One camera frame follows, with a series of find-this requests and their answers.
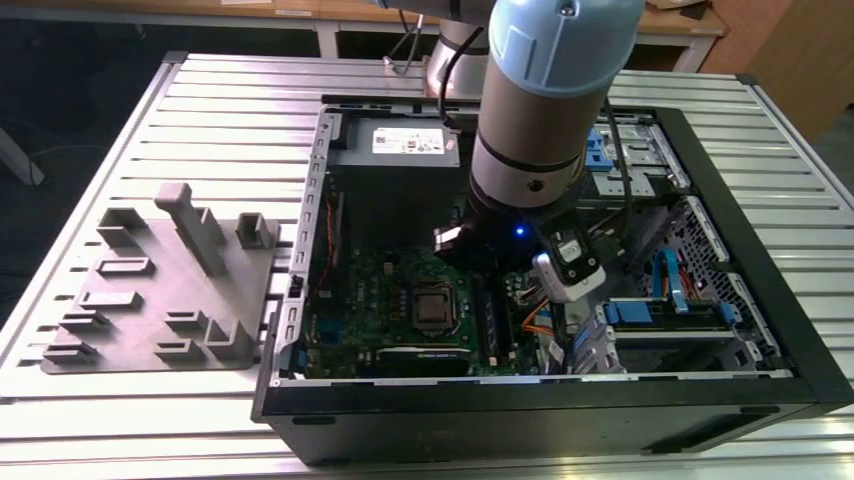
sheet metal panel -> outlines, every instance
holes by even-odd
[[[295,236],[320,94],[420,95],[420,65],[397,77],[379,61],[192,54],[183,65],[164,66],[161,75],[117,143],[115,165],[99,173],[93,194],[39,271],[27,308],[16,310],[10,321],[20,320],[21,328],[0,336],[10,339],[0,369],[4,478],[319,473],[248,420],[256,368],[48,377],[39,351],[83,281],[84,272],[72,269],[91,266],[104,248],[92,230],[103,210],[135,206],[159,215],[147,198],[157,183],[187,180],[217,218],[252,210],[279,219],[285,245]],[[854,377],[854,216],[827,179],[731,76],[623,72],[612,101],[683,109],[800,305]],[[289,251],[277,255],[285,262]],[[273,274],[271,290],[285,284],[287,274]],[[492,478],[496,469],[542,478],[843,478],[854,473],[844,461],[854,454],[852,412],[774,426],[698,455],[423,469],[475,478]]]

white label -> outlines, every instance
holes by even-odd
[[[307,10],[276,10],[276,15],[287,15],[288,17],[311,17]]]
[[[554,341],[551,342],[551,345],[548,345],[548,353],[551,353],[551,356],[555,357],[558,363],[563,365],[563,349],[560,348],[560,345],[558,345],[558,343]]]
[[[220,0],[220,5],[252,5],[256,3],[272,3],[272,0]]]
[[[373,130],[373,153],[441,155],[444,138],[440,128],[377,128]]]

chip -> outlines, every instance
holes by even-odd
[[[450,287],[419,287],[412,292],[412,327],[424,335],[437,335],[454,325]]]

wooden cabinet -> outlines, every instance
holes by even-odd
[[[854,102],[854,1],[714,0],[730,34],[700,72],[748,73],[807,140]]]

table leg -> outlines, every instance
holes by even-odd
[[[9,167],[12,173],[24,185],[40,185],[44,174],[39,167],[12,140],[12,137],[0,128],[0,162]]]
[[[337,58],[337,22],[317,20],[315,23],[317,32],[317,44],[320,45],[321,58]]]
[[[715,44],[715,37],[694,37],[676,61],[674,72],[696,73]]]

